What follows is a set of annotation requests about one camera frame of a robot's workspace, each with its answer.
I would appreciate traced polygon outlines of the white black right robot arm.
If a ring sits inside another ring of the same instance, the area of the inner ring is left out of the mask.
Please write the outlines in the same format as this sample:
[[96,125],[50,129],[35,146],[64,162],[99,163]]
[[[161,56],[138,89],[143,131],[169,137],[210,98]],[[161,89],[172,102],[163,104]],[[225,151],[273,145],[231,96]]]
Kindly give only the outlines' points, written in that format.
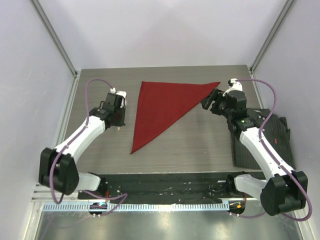
[[260,201],[264,211],[275,216],[310,206],[307,195],[308,178],[295,171],[267,141],[257,112],[247,108],[247,98],[240,90],[222,91],[214,88],[201,101],[203,109],[226,118],[228,129],[253,156],[265,180],[239,173],[226,184],[226,193],[233,198],[246,193]]

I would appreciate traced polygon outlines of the red cloth napkin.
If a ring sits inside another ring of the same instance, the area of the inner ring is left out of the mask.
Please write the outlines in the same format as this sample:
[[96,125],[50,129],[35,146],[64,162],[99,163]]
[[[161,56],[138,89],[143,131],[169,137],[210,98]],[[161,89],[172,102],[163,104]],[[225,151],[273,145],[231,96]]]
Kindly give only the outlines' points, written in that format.
[[143,81],[137,101],[130,153],[135,153],[157,138],[208,97],[219,84]]

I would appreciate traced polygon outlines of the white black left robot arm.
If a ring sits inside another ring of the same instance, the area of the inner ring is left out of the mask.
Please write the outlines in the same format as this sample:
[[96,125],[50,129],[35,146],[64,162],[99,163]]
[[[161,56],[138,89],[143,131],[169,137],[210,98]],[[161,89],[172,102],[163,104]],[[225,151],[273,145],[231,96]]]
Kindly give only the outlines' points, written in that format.
[[90,144],[110,127],[125,125],[125,91],[109,92],[102,105],[89,111],[83,124],[55,148],[46,147],[40,154],[38,182],[64,195],[89,191],[100,200],[107,192],[106,180],[90,172],[78,172],[77,161]]

